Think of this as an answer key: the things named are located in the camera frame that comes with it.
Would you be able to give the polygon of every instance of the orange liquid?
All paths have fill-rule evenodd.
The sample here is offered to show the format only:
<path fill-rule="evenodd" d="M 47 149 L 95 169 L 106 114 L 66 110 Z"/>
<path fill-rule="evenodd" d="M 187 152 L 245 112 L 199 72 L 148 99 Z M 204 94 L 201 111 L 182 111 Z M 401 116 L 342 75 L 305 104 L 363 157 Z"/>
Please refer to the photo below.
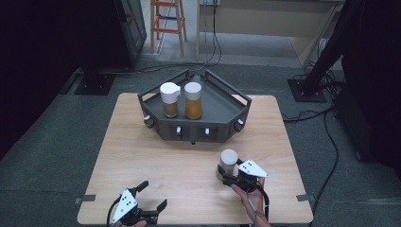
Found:
<path fill-rule="evenodd" d="M 202 107 L 201 107 L 201 99 L 197 100 L 186 100 L 185 106 L 185 115 L 189 119 L 198 119 L 201 117 Z"/>

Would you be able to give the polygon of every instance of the metal tray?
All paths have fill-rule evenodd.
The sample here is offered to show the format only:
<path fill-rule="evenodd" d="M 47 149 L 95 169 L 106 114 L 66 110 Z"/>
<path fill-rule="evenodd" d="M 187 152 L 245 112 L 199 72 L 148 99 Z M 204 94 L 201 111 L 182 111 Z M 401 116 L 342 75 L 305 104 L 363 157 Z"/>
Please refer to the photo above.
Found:
<path fill-rule="evenodd" d="M 186 83 L 196 81 L 201 84 L 202 116 L 193 120 L 185 116 Z M 182 87 L 179 96 L 179 113 L 175 117 L 166 117 L 160 95 L 160 86 L 165 82 L 174 82 Z M 252 100 L 236 88 L 209 70 L 204 75 L 190 75 L 184 70 L 150 90 L 138 94 L 144 113 L 144 122 L 148 128 L 154 128 L 165 140 L 183 140 L 196 142 L 227 141 L 234 133 L 245 126 Z"/>

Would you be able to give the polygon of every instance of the electrical outlet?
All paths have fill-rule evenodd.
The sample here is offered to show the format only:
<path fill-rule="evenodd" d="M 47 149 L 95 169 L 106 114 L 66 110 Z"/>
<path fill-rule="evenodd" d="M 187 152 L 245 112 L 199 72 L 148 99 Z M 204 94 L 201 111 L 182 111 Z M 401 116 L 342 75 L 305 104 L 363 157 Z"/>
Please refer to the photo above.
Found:
<path fill-rule="evenodd" d="M 221 0 L 200 0 L 200 5 L 206 5 L 206 6 L 213 6 L 216 4 L 216 6 L 220 6 Z"/>

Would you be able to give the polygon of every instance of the orange ladder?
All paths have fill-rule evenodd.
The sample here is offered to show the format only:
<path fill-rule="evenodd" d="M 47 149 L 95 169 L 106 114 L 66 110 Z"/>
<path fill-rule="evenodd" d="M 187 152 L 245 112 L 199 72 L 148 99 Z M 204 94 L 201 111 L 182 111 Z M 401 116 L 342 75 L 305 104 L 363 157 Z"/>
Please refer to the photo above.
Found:
<path fill-rule="evenodd" d="M 160 14 L 159 7 L 175 8 L 176 16 L 163 16 Z M 160 27 L 160 21 L 177 21 L 177 28 Z M 178 34 L 180 41 L 181 57 L 183 57 L 183 37 L 186 39 L 185 17 L 183 16 L 183 1 L 173 0 L 171 2 L 163 2 L 160 0 L 151 0 L 150 4 L 150 47 L 154 53 L 154 32 L 157 33 L 157 39 L 160 40 L 160 33 Z"/>

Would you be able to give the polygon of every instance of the person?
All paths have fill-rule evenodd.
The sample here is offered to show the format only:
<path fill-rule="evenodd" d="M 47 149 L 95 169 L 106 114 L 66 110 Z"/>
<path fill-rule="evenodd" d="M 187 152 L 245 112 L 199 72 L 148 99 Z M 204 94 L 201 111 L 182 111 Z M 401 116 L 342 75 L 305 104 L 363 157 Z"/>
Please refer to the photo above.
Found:
<path fill-rule="evenodd" d="M 260 185 L 265 184 L 265 178 L 259 178 Z M 263 208 L 263 195 L 259 190 L 254 190 L 251 193 L 243 191 L 240 187 L 235 184 L 231 185 L 231 188 L 241 198 L 241 203 L 245 207 L 248 217 L 251 219 L 255 227 L 271 227 L 268 219 L 265 217 Z M 249 203 L 249 199 L 252 200 L 257 212 L 255 212 Z M 142 220 L 132 225 L 132 227 L 144 227 L 147 222 Z"/>

